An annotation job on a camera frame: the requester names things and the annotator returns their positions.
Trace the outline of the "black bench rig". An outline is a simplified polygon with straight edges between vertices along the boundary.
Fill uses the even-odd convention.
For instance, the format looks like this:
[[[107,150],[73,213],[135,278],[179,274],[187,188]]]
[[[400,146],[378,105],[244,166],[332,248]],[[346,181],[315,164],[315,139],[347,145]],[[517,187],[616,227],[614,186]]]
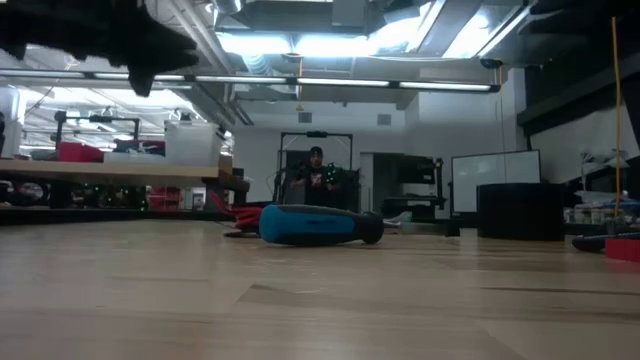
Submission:
[[[56,144],[59,144],[62,140],[62,129],[63,124],[68,120],[87,120],[89,123],[96,124],[107,124],[112,123],[114,121],[126,121],[132,122],[134,125],[134,130],[129,133],[129,136],[138,140],[140,137],[141,130],[141,120],[139,118],[122,118],[122,117],[113,117],[113,116],[105,116],[105,115],[89,115],[89,116],[69,116],[66,111],[57,111],[54,113],[54,121],[57,123],[56,131],[52,137]]]

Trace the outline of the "black shelving desk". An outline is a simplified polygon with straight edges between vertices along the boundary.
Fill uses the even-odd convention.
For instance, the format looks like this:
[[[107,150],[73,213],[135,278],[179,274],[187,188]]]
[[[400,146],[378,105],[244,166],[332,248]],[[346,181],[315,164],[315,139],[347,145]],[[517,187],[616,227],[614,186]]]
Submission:
[[[447,199],[443,191],[441,158],[402,155],[396,162],[396,180],[401,193],[385,197],[382,214],[387,217],[410,212],[415,222],[428,222],[443,210]]]

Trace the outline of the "clear plastic bag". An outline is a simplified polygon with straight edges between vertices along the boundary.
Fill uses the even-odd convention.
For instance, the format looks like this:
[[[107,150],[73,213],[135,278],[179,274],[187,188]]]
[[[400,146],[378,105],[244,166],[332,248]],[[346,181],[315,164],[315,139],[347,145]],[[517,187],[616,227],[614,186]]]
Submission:
[[[445,235],[447,232],[447,225],[444,223],[433,222],[431,219],[427,222],[414,221],[411,211],[404,211],[394,217],[384,218],[383,226],[384,231],[389,234]]]

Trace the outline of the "red bin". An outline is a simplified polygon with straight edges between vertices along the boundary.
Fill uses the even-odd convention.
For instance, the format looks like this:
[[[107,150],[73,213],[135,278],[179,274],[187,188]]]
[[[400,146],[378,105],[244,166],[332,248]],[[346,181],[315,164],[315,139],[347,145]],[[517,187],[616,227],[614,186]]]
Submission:
[[[60,142],[57,147],[60,162],[102,163],[104,152],[99,148],[75,142]]]

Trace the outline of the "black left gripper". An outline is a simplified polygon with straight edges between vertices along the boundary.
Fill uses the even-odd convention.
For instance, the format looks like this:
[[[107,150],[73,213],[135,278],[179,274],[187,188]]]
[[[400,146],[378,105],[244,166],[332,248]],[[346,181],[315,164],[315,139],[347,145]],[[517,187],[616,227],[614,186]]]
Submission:
[[[149,96],[155,73],[199,63],[195,41],[151,20],[144,0],[64,0],[64,7],[72,20],[64,51],[79,61],[94,56],[127,66],[137,96]]]

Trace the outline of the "long ceiling light bar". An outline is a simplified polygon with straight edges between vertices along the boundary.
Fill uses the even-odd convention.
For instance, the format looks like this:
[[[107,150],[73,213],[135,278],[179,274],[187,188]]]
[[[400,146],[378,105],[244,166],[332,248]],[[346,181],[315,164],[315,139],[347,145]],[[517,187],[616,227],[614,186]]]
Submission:
[[[0,77],[42,78],[42,79],[82,79],[101,81],[124,81],[130,78],[129,73],[119,72],[82,72],[70,70],[36,70],[0,68]],[[245,76],[245,75],[155,75],[152,82],[166,83],[221,83],[232,85],[293,85],[293,86],[333,86],[378,88],[392,90],[438,91],[438,92],[472,92],[496,93],[501,89],[499,84],[459,83],[442,81],[400,81],[341,79],[299,76]]]

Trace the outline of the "person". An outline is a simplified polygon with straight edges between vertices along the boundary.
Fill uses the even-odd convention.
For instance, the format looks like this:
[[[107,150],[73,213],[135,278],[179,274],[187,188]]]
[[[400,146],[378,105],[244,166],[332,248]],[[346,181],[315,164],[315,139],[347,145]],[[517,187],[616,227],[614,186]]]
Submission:
[[[338,207],[337,194],[341,185],[330,179],[330,170],[324,165],[324,153],[319,146],[310,149],[309,161],[296,174],[291,187],[304,190],[305,205]]]

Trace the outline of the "white whiteboard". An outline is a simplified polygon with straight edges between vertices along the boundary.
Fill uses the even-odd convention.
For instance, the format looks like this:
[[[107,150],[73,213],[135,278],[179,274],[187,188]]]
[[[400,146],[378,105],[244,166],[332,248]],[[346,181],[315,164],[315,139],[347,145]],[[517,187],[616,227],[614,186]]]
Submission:
[[[480,185],[541,181],[538,150],[453,157],[451,165],[453,215],[477,212],[476,190]]]

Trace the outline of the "wooden workbench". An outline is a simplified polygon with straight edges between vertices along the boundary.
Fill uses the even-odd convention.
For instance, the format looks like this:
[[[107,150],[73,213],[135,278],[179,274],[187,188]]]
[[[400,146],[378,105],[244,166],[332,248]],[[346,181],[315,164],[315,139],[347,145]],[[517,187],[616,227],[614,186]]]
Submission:
[[[0,180],[19,185],[44,187],[51,209],[133,208],[150,210],[148,187],[176,187],[181,190],[180,210],[202,209],[212,191],[220,198],[232,192],[236,201],[246,199],[247,181],[218,167],[162,164],[76,163],[33,160],[0,160]]]

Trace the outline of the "red plastic box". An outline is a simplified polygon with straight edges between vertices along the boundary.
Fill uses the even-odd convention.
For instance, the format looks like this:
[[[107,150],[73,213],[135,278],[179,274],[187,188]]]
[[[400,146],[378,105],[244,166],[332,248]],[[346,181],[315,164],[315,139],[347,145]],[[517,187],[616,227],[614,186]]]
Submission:
[[[640,238],[609,238],[605,240],[608,258],[640,263]]]

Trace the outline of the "translucent storage bin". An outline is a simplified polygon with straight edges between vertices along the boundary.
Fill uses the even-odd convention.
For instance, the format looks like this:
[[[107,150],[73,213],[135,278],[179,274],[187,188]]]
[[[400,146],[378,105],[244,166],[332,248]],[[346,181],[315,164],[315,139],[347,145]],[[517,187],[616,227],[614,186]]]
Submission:
[[[218,126],[213,123],[165,123],[165,157],[171,165],[217,167],[221,146]]]

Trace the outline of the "black tape roll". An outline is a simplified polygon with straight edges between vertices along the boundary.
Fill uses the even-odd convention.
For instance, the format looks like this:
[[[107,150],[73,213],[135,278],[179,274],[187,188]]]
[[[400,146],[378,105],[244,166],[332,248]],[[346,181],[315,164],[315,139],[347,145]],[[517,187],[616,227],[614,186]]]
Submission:
[[[502,183],[477,187],[480,237],[563,241],[564,187],[547,183]]]

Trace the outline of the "red crates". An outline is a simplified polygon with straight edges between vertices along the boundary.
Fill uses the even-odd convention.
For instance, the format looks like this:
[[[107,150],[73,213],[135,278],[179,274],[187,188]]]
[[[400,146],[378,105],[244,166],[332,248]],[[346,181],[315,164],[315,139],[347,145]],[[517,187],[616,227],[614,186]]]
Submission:
[[[153,211],[178,211],[182,200],[181,190],[176,187],[148,187],[148,207]]]

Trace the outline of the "blue black handled screwdriver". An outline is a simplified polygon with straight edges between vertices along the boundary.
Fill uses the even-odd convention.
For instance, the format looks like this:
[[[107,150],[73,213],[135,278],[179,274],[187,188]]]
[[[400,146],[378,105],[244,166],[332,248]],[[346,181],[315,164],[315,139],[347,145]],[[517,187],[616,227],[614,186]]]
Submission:
[[[333,246],[361,240],[376,244],[384,234],[383,218],[373,213],[311,205],[269,205],[258,232],[267,243],[296,247]]]

